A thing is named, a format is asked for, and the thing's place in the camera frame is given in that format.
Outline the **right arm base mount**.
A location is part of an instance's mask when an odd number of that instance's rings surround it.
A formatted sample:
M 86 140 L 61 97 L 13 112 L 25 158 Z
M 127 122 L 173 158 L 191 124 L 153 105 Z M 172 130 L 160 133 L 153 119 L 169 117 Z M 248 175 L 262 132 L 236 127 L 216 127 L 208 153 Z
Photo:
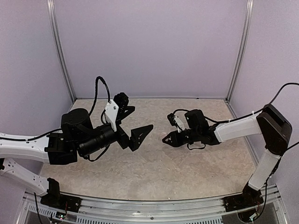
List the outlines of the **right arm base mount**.
M 248 183 L 244 186 L 242 193 L 223 198 L 226 212 L 241 210 L 264 203 L 261 190 L 251 188 Z

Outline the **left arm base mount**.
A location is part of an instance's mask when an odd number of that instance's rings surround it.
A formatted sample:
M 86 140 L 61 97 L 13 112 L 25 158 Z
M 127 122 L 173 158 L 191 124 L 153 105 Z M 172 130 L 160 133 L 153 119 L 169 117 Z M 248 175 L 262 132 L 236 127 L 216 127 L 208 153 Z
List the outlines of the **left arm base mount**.
M 41 204 L 52 208 L 61 209 L 65 212 L 78 213 L 82 199 L 76 196 L 65 195 L 60 192 L 59 182 L 53 178 L 48 178 L 48 189 L 46 195 L 41 197 Z

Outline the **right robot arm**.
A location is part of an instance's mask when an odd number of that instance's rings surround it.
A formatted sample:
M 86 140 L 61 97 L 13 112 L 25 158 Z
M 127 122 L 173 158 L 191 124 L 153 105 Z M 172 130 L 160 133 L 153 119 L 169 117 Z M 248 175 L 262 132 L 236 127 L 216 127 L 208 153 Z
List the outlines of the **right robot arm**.
M 259 160 L 256 170 L 249 178 L 239 203 L 249 207 L 261 196 L 261 188 L 276 172 L 283 155 L 291 147 L 289 141 L 292 134 L 290 122 L 272 105 L 233 120 L 214 121 L 199 109 L 185 110 L 188 127 L 175 114 L 170 113 L 167 119 L 175 131 L 168 133 L 162 142 L 171 147 L 190 146 L 200 142 L 203 146 L 215 146 L 225 141 L 251 135 L 261 135 L 265 142 L 265 151 Z

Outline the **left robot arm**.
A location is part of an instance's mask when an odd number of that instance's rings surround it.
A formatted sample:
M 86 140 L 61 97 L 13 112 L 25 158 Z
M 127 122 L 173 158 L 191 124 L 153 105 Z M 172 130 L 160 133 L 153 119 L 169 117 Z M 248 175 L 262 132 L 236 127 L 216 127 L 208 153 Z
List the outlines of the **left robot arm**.
M 135 151 L 142 143 L 152 125 L 135 128 L 131 134 L 122 129 L 121 122 L 133 113 L 134 106 L 107 103 L 103 117 L 107 122 L 93 127 L 91 113 L 84 108 L 74 109 L 62 116 L 61 127 L 42 136 L 0 135 L 0 174 L 25 185 L 39 196 L 46 197 L 53 206 L 65 204 L 65 196 L 60 193 L 59 182 L 45 178 L 24 168 L 16 159 L 30 159 L 50 165 L 76 163 L 78 157 L 90 160 L 90 155 L 100 149 L 108 150 L 117 142 L 121 148 Z

